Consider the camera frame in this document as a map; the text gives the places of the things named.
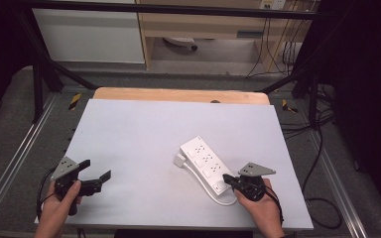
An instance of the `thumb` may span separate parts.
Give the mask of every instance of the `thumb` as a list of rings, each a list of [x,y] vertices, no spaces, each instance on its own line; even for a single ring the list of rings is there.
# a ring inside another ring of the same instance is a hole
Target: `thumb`
[[[62,203],[66,203],[70,205],[75,200],[80,189],[81,189],[81,181],[77,180],[76,182],[73,183],[73,185],[67,191],[66,195],[63,198]]]

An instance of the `white power strip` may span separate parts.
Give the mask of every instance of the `white power strip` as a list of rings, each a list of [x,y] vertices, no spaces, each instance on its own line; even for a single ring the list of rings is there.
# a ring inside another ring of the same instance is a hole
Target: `white power strip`
[[[231,188],[224,182],[222,175],[233,175],[233,173],[201,137],[195,137],[181,145],[181,152],[216,195],[221,195]]]

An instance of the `wooden desk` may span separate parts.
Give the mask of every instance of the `wooden desk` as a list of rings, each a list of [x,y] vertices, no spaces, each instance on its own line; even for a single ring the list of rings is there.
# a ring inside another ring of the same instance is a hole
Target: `wooden desk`
[[[229,103],[200,103],[212,100]],[[101,193],[84,199],[66,224],[255,230],[241,205],[216,204],[191,173],[173,164],[180,145],[199,135],[236,175],[247,162],[275,169],[268,178],[284,210],[283,227],[313,229],[275,109],[268,104],[265,94],[252,92],[97,89],[66,155],[78,163],[91,160],[80,179],[108,170],[112,178]],[[233,198],[231,191],[220,197]]]
[[[136,0],[136,3],[259,9],[261,0]],[[313,7],[316,8],[318,6],[318,3],[315,6],[313,4],[314,1],[287,0],[284,10],[311,10]],[[150,13],[140,13],[138,16],[147,68],[151,66],[154,38],[237,39],[239,31],[262,33],[266,21],[265,19],[258,18]],[[268,51],[266,51],[267,44],[265,37],[261,60],[266,71],[276,71],[273,59],[277,59],[283,42],[294,41],[301,43],[304,40],[311,22],[304,22],[297,30],[300,22],[301,20],[272,19],[270,23],[266,23],[266,29],[270,25],[268,49],[273,56],[271,58]],[[255,41],[258,52],[260,51],[261,41],[259,38],[244,38],[244,40]]]

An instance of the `white cable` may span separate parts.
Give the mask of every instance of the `white cable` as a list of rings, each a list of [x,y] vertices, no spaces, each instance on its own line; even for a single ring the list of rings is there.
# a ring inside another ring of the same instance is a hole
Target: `white cable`
[[[220,204],[220,205],[223,205],[223,206],[229,206],[229,205],[234,204],[234,203],[237,201],[237,197],[234,198],[234,199],[233,199],[232,201],[230,201],[230,202],[222,202],[222,201],[216,199],[216,198],[209,192],[209,190],[206,188],[205,184],[202,182],[202,180],[199,178],[199,176],[196,174],[196,172],[195,172],[190,166],[188,166],[187,163],[183,163],[183,166],[185,166],[185,168],[189,169],[189,170],[193,173],[193,175],[199,180],[200,184],[202,184],[203,189],[205,189],[205,191],[206,191],[206,193],[209,195],[209,197],[211,197],[211,199],[212,199],[213,201],[215,201],[216,203],[218,203],[218,204]]]

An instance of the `person's right hand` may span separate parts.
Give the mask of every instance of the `person's right hand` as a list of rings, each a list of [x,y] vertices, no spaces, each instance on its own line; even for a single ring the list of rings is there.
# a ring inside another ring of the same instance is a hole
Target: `person's right hand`
[[[264,183],[272,188],[267,178],[264,178]],[[270,196],[265,194],[259,201],[251,201],[237,189],[234,190],[234,193],[240,204],[252,215],[256,226],[266,238],[285,236],[281,227],[280,210]]]

